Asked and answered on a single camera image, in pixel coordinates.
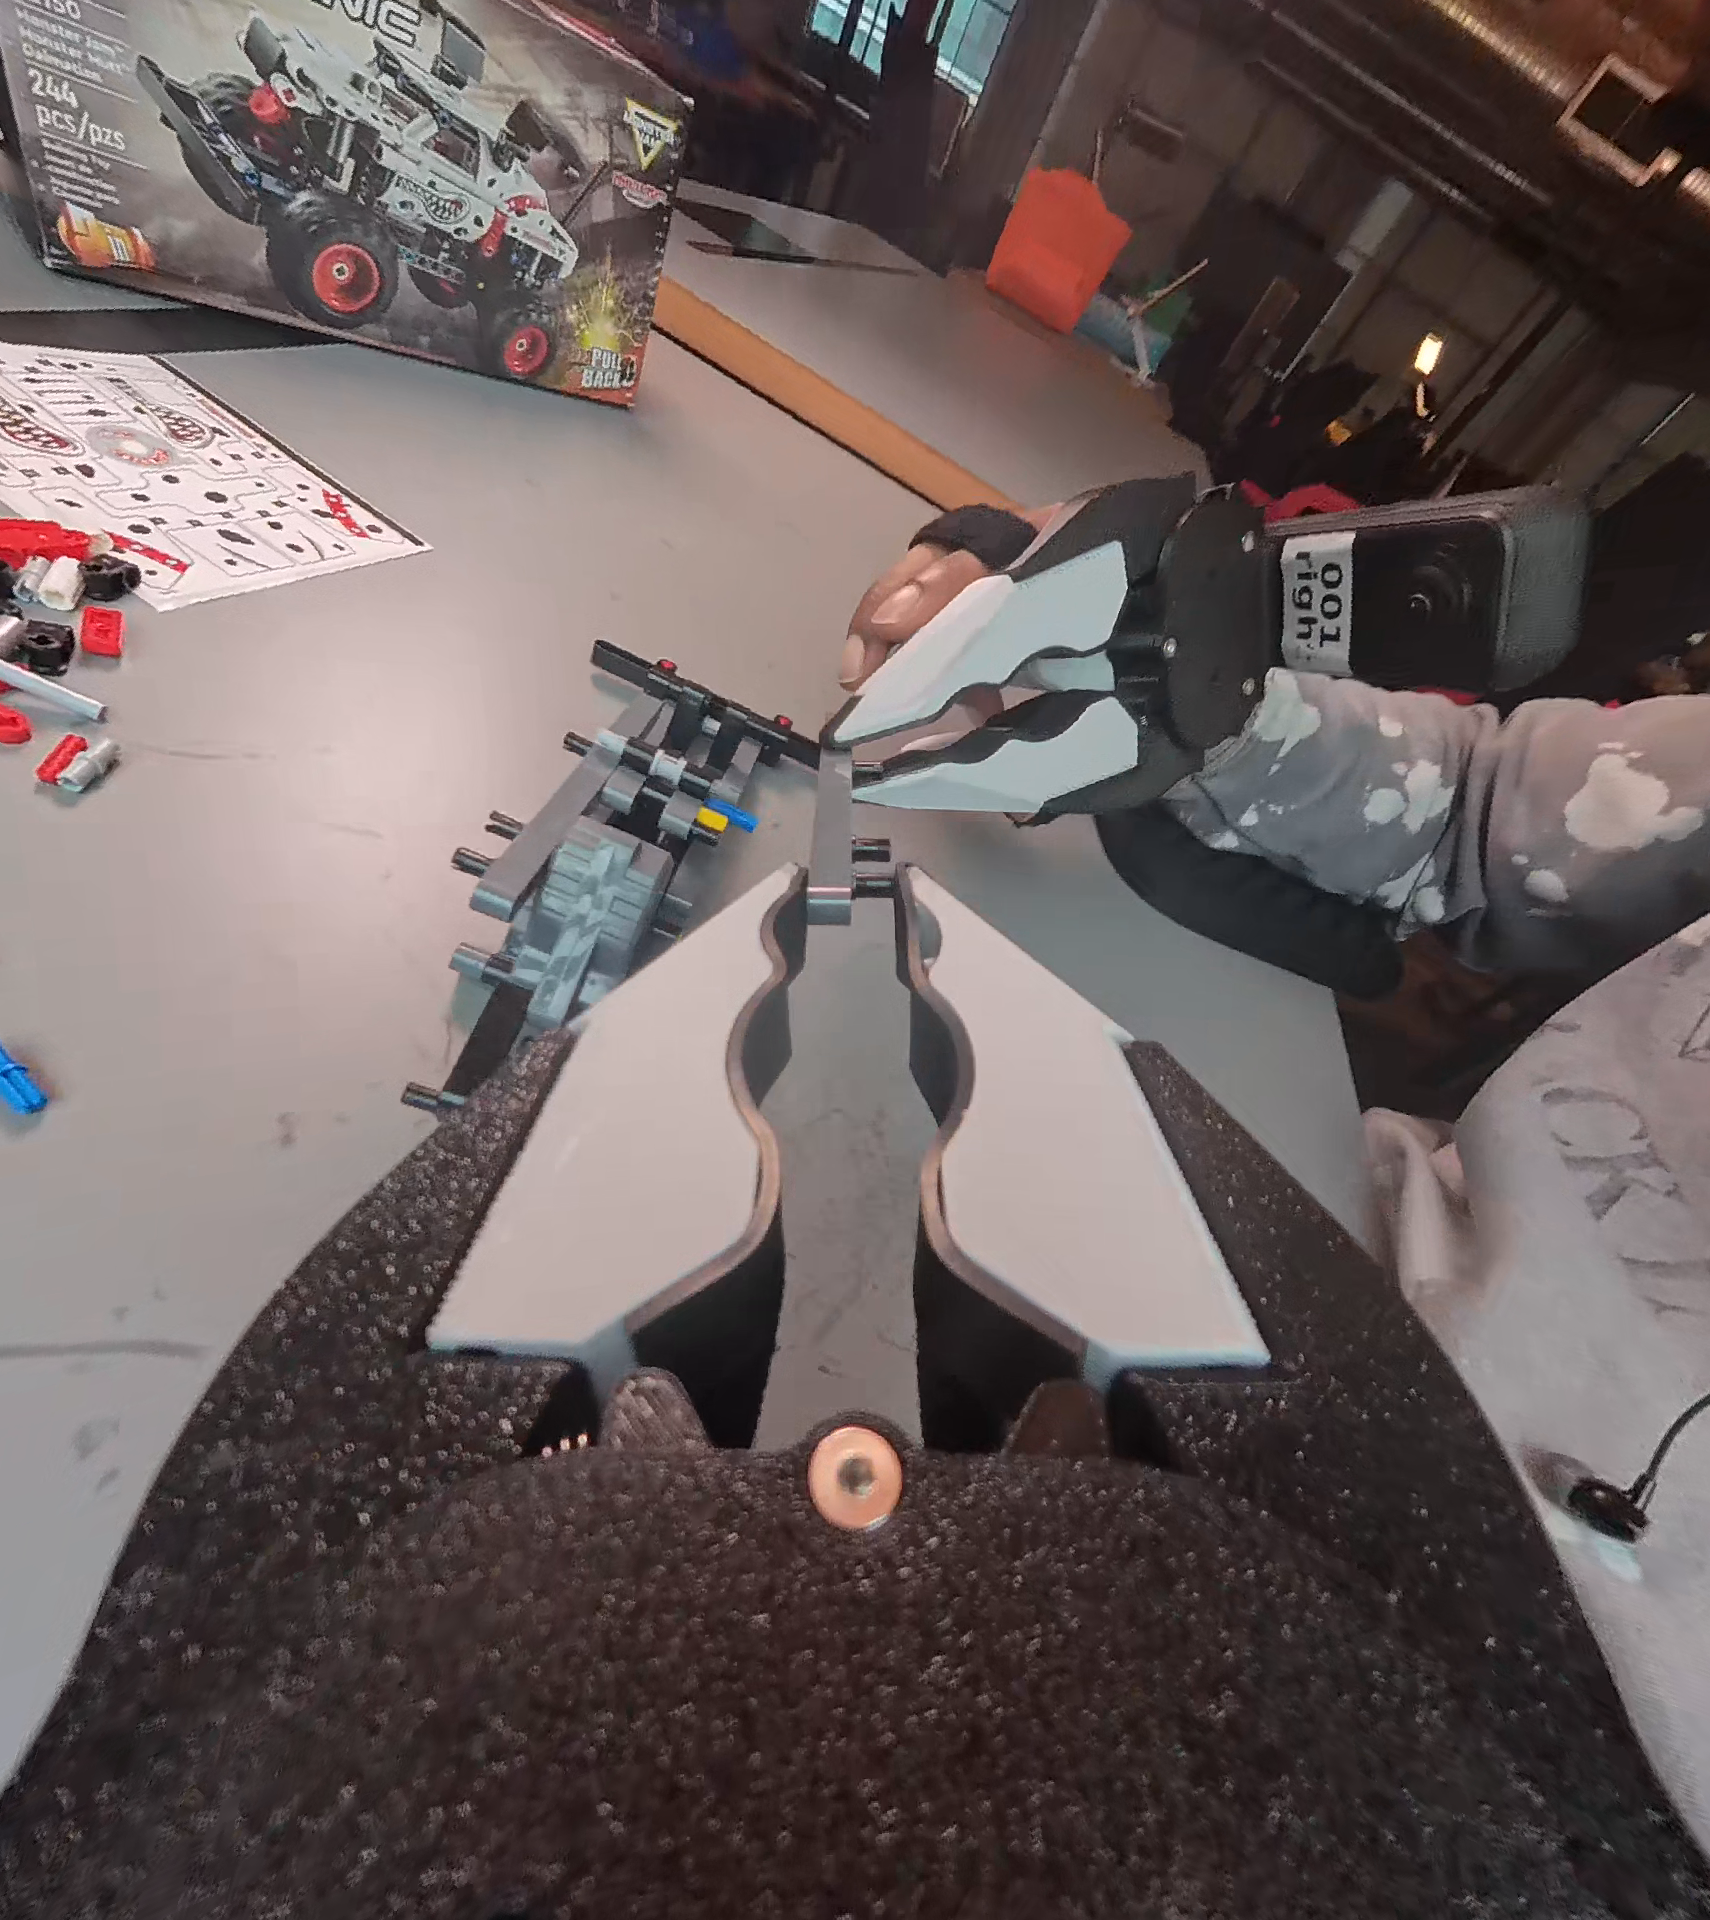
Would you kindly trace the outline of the long grey beam black pins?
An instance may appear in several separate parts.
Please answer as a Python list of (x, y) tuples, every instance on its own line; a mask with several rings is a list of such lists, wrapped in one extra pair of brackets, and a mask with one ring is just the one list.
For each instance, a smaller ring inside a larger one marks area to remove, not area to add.
[(806, 862), (804, 922), (853, 924), (864, 902), (894, 900), (896, 860), (888, 839), (861, 836), (856, 824), (853, 756), (822, 741), (815, 755), (811, 836)]

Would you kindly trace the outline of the person's right forearm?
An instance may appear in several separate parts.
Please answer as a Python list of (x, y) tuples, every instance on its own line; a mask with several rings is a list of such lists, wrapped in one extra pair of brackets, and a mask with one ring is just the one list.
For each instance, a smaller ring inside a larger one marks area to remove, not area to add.
[(1710, 696), (1435, 693), (1274, 669), (1242, 729), (1165, 798), (1213, 852), (1262, 859), (1438, 934), (1484, 973), (1602, 979), (1710, 940)]

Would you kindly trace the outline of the toy truck set box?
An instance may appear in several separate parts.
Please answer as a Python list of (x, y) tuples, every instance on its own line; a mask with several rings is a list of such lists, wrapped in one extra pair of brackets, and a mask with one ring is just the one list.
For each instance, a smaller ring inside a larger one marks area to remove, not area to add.
[(691, 115), (571, 5), (0, 2), (54, 275), (622, 410)]

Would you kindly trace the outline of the person's right hand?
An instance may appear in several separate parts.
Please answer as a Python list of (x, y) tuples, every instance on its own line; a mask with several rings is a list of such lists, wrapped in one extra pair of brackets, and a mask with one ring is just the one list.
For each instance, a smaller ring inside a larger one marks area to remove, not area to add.
[(974, 503), (924, 524), (908, 553), (879, 575), (851, 612), (838, 687), (858, 693), (938, 612), (994, 572), (1018, 563), (1053, 515)]

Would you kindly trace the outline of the orange container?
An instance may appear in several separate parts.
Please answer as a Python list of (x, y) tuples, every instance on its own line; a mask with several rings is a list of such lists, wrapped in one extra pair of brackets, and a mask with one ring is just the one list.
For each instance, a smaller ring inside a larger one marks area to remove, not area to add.
[(1051, 333), (1070, 334), (1131, 234), (1087, 175), (1033, 166), (991, 248), (985, 294)]

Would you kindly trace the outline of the sticker sheet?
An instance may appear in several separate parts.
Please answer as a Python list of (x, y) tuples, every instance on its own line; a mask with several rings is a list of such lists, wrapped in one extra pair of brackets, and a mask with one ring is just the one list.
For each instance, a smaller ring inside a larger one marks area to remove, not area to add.
[(0, 344), (0, 507), (103, 537), (156, 612), (429, 547), (156, 358)]

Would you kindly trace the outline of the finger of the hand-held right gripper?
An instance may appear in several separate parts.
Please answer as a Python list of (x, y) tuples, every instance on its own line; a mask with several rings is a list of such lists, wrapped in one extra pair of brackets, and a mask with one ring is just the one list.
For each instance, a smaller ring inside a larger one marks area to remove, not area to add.
[(998, 571), (966, 589), (856, 693), (823, 732), (850, 751), (933, 724), (976, 694), (1115, 690), (1107, 642), (1130, 597), (1117, 540)]
[(851, 773), (859, 806), (1051, 816), (1059, 805), (1131, 776), (1142, 726), (1109, 693), (1042, 693), (991, 721), (918, 736)]

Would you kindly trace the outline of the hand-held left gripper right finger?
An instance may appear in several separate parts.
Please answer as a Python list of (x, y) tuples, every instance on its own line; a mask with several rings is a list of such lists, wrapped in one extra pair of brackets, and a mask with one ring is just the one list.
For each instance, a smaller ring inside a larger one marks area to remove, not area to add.
[(1271, 1366), (1130, 1033), (933, 876), (894, 886), (908, 1071), (933, 1138), (911, 1275), (922, 1442), (996, 1453), (1032, 1397)]

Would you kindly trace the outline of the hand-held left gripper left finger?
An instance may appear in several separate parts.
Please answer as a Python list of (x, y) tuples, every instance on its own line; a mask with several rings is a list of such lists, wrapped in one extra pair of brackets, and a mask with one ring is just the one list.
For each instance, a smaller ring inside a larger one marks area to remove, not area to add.
[(766, 1102), (806, 936), (807, 872), (777, 868), (569, 1026), (431, 1353), (567, 1365), (602, 1420), (662, 1372), (716, 1446), (754, 1446), (783, 1301)]

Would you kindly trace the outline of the person's grey printed clothing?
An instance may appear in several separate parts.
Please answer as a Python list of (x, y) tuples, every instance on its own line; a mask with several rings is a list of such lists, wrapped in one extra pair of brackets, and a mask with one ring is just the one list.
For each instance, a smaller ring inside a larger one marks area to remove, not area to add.
[(1547, 1021), (1452, 1125), (1364, 1117), (1387, 1268), (1532, 1484), (1660, 1785), (1710, 1861), (1710, 1409), (1638, 1544), (1628, 1487), (1710, 1392), (1710, 913)]

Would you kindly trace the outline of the toy truck chassis assembly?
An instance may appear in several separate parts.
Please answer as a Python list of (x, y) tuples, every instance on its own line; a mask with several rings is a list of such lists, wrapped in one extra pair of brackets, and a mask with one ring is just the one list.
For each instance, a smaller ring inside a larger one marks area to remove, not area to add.
[(411, 1111), (460, 1112), (524, 1036), (567, 1026), (671, 949), (693, 913), (689, 862), (757, 828), (754, 776), (819, 767), (819, 744), (787, 716), (688, 680), (674, 660), (599, 637), (589, 665), (625, 684), (630, 705), (597, 732), (563, 736), (573, 768), (531, 818), (487, 818), (496, 851), (451, 856), (474, 882), (471, 913), (504, 932), (491, 951), (454, 951), (451, 970), (483, 1005), (444, 1082), (402, 1091)]

